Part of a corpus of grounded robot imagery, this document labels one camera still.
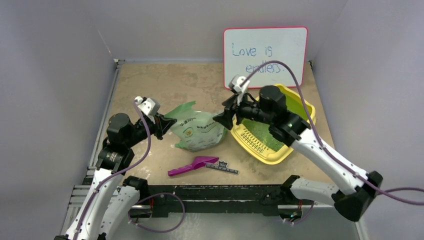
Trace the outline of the green cat litter bag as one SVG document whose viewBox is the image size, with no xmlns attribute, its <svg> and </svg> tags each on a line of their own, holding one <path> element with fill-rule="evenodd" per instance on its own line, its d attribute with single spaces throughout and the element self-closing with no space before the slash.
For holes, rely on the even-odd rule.
<svg viewBox="0 0 424 240">
<path fill-rule="evenodd" d="M 195 101 L 185 102 L 166 113 L 166 118 L 176 119 L 170 131 L 179 138 L 174 146 L 189 152 L 198 152 L 218 145 L 227 129 L 213 120 L 215 113 L 194 110 Z"/>
</svg>

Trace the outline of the yellow sifting litter tray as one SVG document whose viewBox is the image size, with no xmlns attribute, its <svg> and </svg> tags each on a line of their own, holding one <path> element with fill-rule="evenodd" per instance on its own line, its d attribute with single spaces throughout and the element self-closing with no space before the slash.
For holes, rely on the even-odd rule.
<svg viewBox="0 0 424 240">
<path fill-rule="evenodd" d="M 280 89 L 280 87 L 285 85 L 278 83 L 276 86 Z M 233 128 L 231 129 L 230 133 L 246 152 L 267 165 L 279 164 L 294 151 L 291 147 L 286 145 L 284 145 L 279 151 L 273 151 L 272 149 L 265 146 L 264 143 L 260 142 L 256 137 L 254 137 L 253 134 L 246 129 L 242 122 L 241 124 L 237 125 L 235 117 L 233 118 Z"/>
</svg>

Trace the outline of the purple plastic litter scoop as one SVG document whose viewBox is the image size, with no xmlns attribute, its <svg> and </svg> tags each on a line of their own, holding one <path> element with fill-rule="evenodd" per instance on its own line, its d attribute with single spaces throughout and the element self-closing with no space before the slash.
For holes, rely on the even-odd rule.
<svg viewBox="0 0 424 240">
<path fill-rule="evenodd" d="M 193 159 L 192 163 L 179 167 L 179 168 L 169 170 L 167 172 L 167 175 L 169 177 L 181 175 L 181 174 L 184 174 L 199 168 L 203 168 L 206 166 L 206 164 L 214 164 L 218 160 L 219 160 L 219 157 L 216 157 L 216 156 L 196 156 Z"/>
</svg>

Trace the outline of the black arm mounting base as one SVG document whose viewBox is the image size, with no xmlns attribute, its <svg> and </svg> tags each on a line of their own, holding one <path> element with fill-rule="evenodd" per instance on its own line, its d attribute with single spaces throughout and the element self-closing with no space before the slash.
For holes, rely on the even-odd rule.
<svg viewBox="0 0 424 240">
<path fill-rule="evenodd" d="M 154 218 L 171 213 L 260 214 L 265 217 L 299 218 L 311 200 L 289 193 L 289 183 L 280 184 L 200 184 L 140 186 L 139 204 Z"/>
</svg>

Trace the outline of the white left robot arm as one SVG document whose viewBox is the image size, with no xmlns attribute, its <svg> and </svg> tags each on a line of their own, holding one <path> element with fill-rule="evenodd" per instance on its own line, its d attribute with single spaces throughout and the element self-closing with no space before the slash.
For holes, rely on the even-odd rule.
<svg viewBox="0 0 424 240">
<path fill-rule="evenodd" d="M 98 154 L 96 169 L 84 202 L 65 234 L 56 240 L 111 240 L 121 221 L 134 204 L 149 199 L 145 179 L 125 177 L 135 156 L 132 147 L 151 136 L 163 139 L 177 122 L 175 118 L 156 113 L 153 118 L 142 115 L 132 123 L 125 113 L 114 114 L 108 121 L 107 137 Z"/>
</svg>

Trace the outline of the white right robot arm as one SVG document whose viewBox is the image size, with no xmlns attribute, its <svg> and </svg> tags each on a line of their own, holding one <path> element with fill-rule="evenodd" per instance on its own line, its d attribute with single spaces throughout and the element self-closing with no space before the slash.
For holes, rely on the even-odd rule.
<svg viewBox="0 0 424 240">
<path fill-rule="evenodd" d="M 235 92 L 222 105 L 224 110 L 213 117 L 214 121 L 228 130 L 243 119 L 268 125 L 277 141 L 307 157 L 334 182 L 331 185 L 291 175 L 280 187 L 284 202 L 323 203 L 333 206 L 345 219 L 357 222 L 377 196 L 375 188 L 381 186 L 382 175 L 354 165 L 316 136 L 307 121 L 288 110 L 286 96 L 277 86 L 262 87 L 258 100 L 250 93 Z"/>
</svg>

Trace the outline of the green cat litter granules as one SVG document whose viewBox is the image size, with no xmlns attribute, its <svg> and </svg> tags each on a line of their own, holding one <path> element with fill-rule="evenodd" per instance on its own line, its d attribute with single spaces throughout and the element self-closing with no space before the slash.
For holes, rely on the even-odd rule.
<svg viewBox="0 0 424 240">
<path fill-rule="evenodd" d="M 242 124 L 246 129 L 253 134 L 261 143 L 265 144 L 268 148 L 278 152 L 285 145 L 276 140 L 269 132 L 269 125 L 265 123 L 256 122 L 249 119 L 244 119 Z"/>
</svg>

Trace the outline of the pink framed whiteboard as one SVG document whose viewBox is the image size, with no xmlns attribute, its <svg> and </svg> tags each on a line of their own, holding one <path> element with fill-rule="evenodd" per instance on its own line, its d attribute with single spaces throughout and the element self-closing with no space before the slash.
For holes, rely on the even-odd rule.
<svg viewBox="0 0 424 240">
<path fill-rule="evenodd" d="M 305 26 L 227 28 L 223 32 L 224 87 L 233 77 L 251 73 L 251 89 L 302 84 L 308 33 Z"/>
</svg>

